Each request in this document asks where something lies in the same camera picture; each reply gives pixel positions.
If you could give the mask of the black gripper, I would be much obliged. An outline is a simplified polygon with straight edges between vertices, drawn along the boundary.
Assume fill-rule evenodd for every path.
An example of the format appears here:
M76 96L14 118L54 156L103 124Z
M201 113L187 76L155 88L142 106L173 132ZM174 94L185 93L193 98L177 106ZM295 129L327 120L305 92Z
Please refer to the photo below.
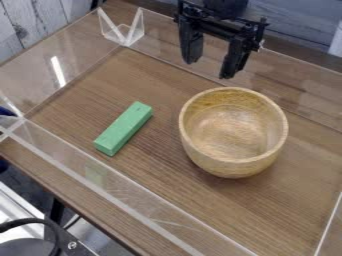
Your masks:
M267 18L246 18L249 0L178 0L174 21L178 23L182 57L195 63L203 54L203 35L230 41L219 72L230 79L245 68L251 51L263 44Z

